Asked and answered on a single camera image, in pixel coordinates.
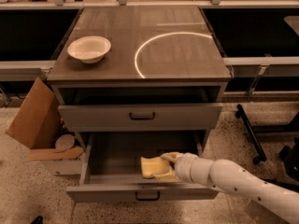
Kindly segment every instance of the open drawer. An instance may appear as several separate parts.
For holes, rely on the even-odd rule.
[[[221,103],[59,106],[72,132],[214,129],[221,111]]]
[[[170,151],[198,154],[203,132],[93,133],[78,187],[66,192],[75,202],[137,202],[213,199],[217,193],[198,184],[142,177],[140,157]]]

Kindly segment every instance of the concrete floor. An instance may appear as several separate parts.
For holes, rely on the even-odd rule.
[[[244,103],[252,124],[285,124],[299,103]],[[0,223],[285,223],[256,202],[219,194],[214,200],[141,203],[77,203],[65,193],[78,176],[55,176],[38,161],[27,161],[28,149],[5,134],[19,108],[0,108]],[[293,136],[261,138],[267,162],[252,164],[256,156],[236,104],[224,104],[217,128],[209,136],[204,156],[229,159],[260,178],[293,182],[284,173],[278,153],[293,145]]]

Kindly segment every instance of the white bowl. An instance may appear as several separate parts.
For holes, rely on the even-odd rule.
[[[67,52],[83,63],[97,63],[109,52],[111,43],[101,36],[85,36],[69,45]]]

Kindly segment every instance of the dresser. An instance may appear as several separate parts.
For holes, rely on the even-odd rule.
[[[99,63],[67,55],[87,35],[111,42]],[[213,199],[197,184],[143,178],[140,157],[202,155],[230,79],[197,6],[85,7],[48,78],[86,152],[67,193],[76,202]]]

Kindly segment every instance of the drawer handle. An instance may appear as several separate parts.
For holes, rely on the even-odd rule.
[[[156,118],[156,113],[155,112],[152,112],[151,114],[130,113],[129,116],[131,120],[153,120]]]
[[[157,197],[155,198],[138,198],[138,192],[135,193],[135,198],[140,202],[158,201],[160,199],[160,191],[157,191]]]

